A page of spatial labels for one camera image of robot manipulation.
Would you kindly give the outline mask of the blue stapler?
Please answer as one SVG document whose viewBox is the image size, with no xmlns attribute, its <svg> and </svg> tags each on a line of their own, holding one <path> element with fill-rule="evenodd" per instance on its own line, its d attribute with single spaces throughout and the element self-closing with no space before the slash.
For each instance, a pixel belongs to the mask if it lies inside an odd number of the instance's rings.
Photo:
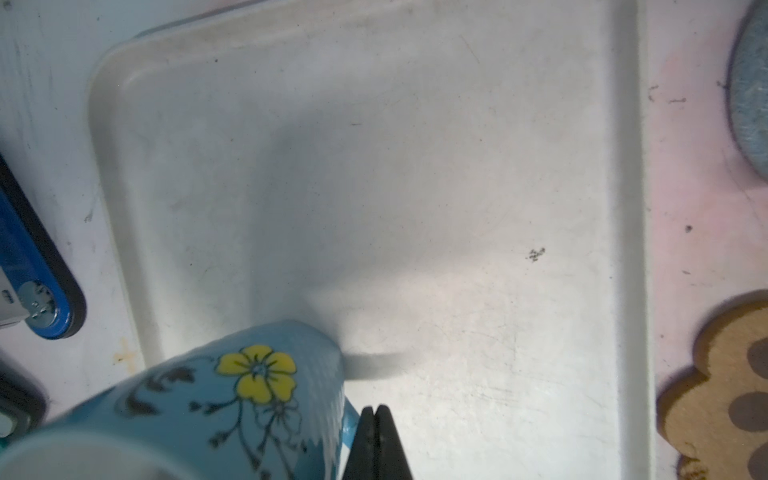
<svg viewBox="0 0 768 480">
<path fill-rule="evenodd" d="M 2 162 L 1 326 L 24 323 L 43 339 L 64 339 L 81 329 L 86 313 L 75 277 Z"/>
</svg>

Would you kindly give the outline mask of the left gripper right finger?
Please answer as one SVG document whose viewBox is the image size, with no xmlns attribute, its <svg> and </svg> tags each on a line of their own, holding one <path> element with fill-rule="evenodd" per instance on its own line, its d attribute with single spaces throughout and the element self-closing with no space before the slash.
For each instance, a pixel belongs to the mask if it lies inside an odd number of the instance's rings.
<svg viewBox="0 0 768 480">
<path fill-rule="evenodd" d="M 392 412 L 386 405 L 379 405 L 375 413 L 375 479 L 414 479 Z"/>
</svg>

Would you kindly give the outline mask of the brown paw print coaster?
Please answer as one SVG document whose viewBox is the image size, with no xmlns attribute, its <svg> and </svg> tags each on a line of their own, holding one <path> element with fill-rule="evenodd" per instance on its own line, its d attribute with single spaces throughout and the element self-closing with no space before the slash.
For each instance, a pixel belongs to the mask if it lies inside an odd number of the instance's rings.
<svg viewBox="0 0 768 480">
<path fill-rule="evenodd" d="M 767 477 L 767 303 L 734 306 L 700 332 L 690 372 L 657 400 L 679 479 Z"/>
</svg>

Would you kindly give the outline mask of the blue grey woven coaster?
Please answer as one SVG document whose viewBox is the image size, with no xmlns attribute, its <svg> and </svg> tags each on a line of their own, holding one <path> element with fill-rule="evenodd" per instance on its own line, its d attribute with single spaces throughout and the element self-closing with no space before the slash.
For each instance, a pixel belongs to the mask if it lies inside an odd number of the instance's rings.
<svg viewBox="0 0 768 480">
<path fill-rule="evenodd" d="M 767 180 L 766 1 L 754 1 L 740 25 L 729 63 L 727 107 L 740 153 Z"/>
</svg>

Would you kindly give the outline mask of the light blue floral mug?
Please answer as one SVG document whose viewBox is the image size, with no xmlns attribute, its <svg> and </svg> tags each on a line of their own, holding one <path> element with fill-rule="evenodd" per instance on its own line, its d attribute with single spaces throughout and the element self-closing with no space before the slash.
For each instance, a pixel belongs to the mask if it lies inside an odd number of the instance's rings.
<svg viewBox="0 0 768 480">
<path fill-rule="evenodd" d="M 284 320 L 166 360 L 10 444 L 5 479 L 334 479 L 359 414 L 339 346 Z"/>
</svg>

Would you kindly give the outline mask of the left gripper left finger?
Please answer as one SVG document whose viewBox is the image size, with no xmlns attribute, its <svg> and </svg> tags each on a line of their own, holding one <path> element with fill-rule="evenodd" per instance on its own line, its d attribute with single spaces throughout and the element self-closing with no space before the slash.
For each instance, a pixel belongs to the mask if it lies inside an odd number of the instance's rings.
<svg viewBox="0 0 768 480">
<path fill-rule="evenodd" d="M 342 479 L 376 479 L 376 416 L 371 406 L 360 414 Z"/>
</svg>

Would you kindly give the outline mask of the beige serving tray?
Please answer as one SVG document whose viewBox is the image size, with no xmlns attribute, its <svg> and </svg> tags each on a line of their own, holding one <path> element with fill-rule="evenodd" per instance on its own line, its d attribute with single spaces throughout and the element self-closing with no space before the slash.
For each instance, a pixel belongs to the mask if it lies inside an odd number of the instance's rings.
<svg viewBox="0 0 768 480">
<path fill-rule="evenodd" d="M 419 479 L 649 479 L 638 1 L 261 1 L 88 121 L 148 364 L 297 319 Z"/>
</svg>

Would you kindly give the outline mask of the black calculator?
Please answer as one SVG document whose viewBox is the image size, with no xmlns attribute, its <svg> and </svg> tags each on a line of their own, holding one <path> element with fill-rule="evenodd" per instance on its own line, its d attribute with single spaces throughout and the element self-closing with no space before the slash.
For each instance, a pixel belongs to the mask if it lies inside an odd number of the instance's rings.
<svg viewBox="0 0 768 480">
<path fill-rule="evenodd" d="M 43 391 L 20 371 L 1 362 L 1 449 L 42 424 L 48 409 Z"/>
</svg>

